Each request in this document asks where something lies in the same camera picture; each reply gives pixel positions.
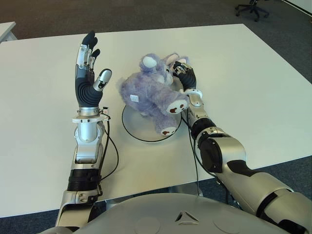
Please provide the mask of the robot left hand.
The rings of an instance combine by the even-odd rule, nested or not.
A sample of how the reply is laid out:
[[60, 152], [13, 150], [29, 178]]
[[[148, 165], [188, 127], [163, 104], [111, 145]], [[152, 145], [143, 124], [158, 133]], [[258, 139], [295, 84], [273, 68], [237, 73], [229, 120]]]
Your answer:
[[111, 69], [105, 68], [95, 77], [94, 64], [100, 55], [100, 50], [94, 49], [97, 43], [98, 39], [92, 30], [84, 37], [78, 48], [75, 64], [75, 93], [80, 108], [98, 107], [104, 87], [112, 76]]

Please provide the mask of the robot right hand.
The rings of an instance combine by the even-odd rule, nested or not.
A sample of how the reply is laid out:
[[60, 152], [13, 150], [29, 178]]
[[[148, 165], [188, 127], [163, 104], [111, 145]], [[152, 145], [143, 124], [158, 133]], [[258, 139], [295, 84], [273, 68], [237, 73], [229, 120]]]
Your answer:
[[195, 73], [190, 65], [175, 61], [173, 64], [173, 75], [180, 80], [184, 91], [196, 88]]

